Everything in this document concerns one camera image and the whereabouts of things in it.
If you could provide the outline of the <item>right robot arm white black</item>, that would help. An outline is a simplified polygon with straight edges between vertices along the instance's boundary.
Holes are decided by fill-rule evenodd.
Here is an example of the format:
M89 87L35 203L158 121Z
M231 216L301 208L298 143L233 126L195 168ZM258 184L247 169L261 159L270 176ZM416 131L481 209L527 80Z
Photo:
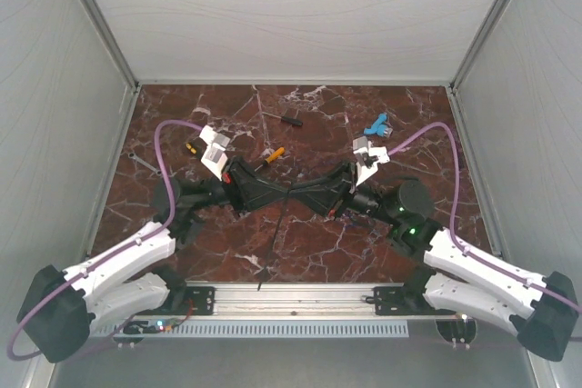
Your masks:
M290 197L323 215L345 211L389 224L393 249L421 263L402 291L412 313L427 307L464 313L513 334L531 353L563 360L579 317L572 280L554 271L529 272L456 236L432 219L427 188L411 176L390 178L382 192L356 181L356 166L343 163L314 181L293 184Z

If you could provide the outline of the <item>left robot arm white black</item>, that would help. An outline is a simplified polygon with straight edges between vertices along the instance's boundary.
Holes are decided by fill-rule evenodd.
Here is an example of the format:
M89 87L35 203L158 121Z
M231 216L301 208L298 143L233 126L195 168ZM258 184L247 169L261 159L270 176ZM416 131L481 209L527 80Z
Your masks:
M91 332L108 319L158 307L181 311L186 289L171 274L134 274L166 259L196 228L196 210L230 205L251 212L286 197L287 189L256 173L236 157L226 169L198 182L163 177L153 198L156 216L139 231L96 257L58 270L38 271L16 320L36 346L33 356L60 363L75 355Z

